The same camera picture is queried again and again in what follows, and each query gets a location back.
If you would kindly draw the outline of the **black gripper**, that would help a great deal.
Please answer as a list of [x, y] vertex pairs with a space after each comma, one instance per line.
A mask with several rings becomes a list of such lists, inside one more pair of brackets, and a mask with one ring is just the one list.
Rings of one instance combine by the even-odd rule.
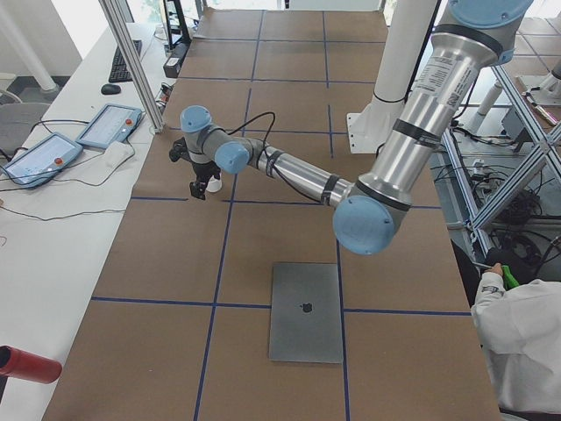
[[195, 182], [189, 184], [190, 194], [195, 199], [205, 200], [206, 186], [209, 184], [210, 179], [220, 180], [220, 167], [214, 161], [206, 163], [194, 162], [192, 167], [196, 179]]

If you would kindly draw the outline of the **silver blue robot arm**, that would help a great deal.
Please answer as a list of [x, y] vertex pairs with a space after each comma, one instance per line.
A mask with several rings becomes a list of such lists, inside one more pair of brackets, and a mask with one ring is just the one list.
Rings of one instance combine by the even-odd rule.
[[394, 121], [373, 167], [348, 182], [269, 145], [236, 137], [191, 105], [181, 113], [184, 141], [174, 151], [196, 174], [192, 196], [205, 198], [210, 178], [254, 167], [298, 193], [335, 207], [333, 230], [346, 249], [385, 249], [411, 207], [411, 190], [482, 68], [510, 61], [529, 1], [450, 1], [431, 37], [433, 52]]

